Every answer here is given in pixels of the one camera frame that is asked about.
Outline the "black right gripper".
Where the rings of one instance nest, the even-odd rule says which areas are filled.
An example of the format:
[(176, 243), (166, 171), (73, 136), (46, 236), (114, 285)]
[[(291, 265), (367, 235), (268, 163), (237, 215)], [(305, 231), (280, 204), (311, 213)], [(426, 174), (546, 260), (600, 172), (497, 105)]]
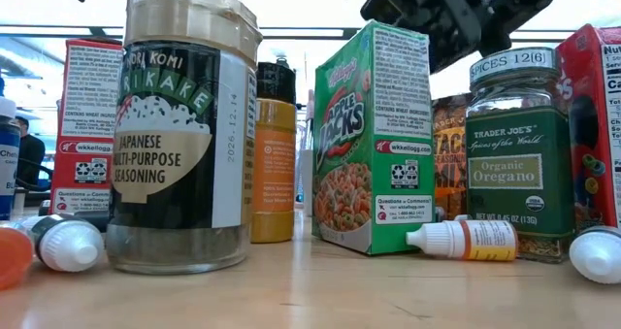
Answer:
[(437, 73), (474, 52), (482, 37), (481, 0), (367, 0), (362, 18), (429, 38), (429, 66)]

